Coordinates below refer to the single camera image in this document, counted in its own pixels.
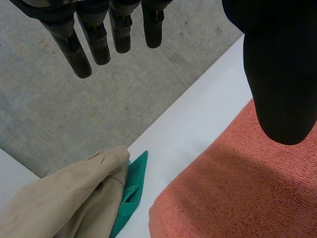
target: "green rag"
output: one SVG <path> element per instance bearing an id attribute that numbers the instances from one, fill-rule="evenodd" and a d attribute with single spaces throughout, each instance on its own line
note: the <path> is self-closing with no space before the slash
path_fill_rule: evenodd
<path id="1" fill-rule="evenodd" d="M 139 205 L 143 191 L 148 154 L 148 151 L 145 151 L 132 164 L 129 164 L 122 203 L 118 211 L 117 219 L 113 225 L 110 238 L 115 238 L 117 236 Z"/>

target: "coral towel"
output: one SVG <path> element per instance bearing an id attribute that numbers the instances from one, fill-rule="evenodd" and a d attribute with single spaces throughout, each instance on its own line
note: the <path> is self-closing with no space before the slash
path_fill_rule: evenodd
<path id="1" fill-rule="evenodd" d="M 149 227 L 151 238 L 317 238 L 317 127 L 278 144 L 251 101 L 156 199 Z"/>

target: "khaki fabric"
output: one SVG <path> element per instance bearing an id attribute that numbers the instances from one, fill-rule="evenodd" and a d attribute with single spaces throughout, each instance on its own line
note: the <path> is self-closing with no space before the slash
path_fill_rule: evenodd
<path id="1" fill-rule="evenodd" d="M 129 153 L 118 146 L 20 189 L 0 214 L 0 238 L 107 238 Z"/>

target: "black rubber tip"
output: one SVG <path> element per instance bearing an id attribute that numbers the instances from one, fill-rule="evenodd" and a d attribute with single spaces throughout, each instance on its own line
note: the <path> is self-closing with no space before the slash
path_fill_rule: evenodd
<path id="1" fill-rule="evenodd" d="M 120 54 L 127 53 L 131 49 L 130 27 L 124 29 L 112 29 L 114 47 Z"/>
<path id="2" fill-rule="evenodd" d="M 153 26 L 144 26 L 145 40 L 149 48 L 154 49 L 162 43 L 162 28 Z"/>

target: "concrete floor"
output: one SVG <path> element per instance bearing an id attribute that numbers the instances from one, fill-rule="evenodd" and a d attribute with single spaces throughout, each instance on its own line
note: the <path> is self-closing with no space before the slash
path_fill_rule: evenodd
<path id="1" fill-rule="evenodd" d="M 139 7 L 124 55 L 114 50 L 106 17 L 111 62 L 97 66 L 76 22 L 93 68 L 79 79 L 37 20 L 7 0 L 0 11 L 0 148 L 40 177 L 129 146 L 242 35 L 221 0 L 174 0 L 163 43 L 151 50 Z"/>

